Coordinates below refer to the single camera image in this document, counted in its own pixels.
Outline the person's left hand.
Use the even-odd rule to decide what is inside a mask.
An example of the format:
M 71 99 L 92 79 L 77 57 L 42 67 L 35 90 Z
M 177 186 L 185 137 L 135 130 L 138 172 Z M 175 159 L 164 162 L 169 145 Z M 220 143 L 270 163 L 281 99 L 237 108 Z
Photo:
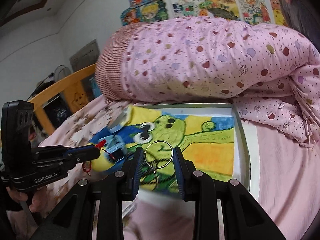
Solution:
M 26 202 L 28 196 L 25 193 L 18 192 L 15 188 L 6 187 L 10 198 L 15 202 Z M 47 205 L 47 187 L 38 188 L 34 193 L 29 210 L 31 212 L 41 212 Z

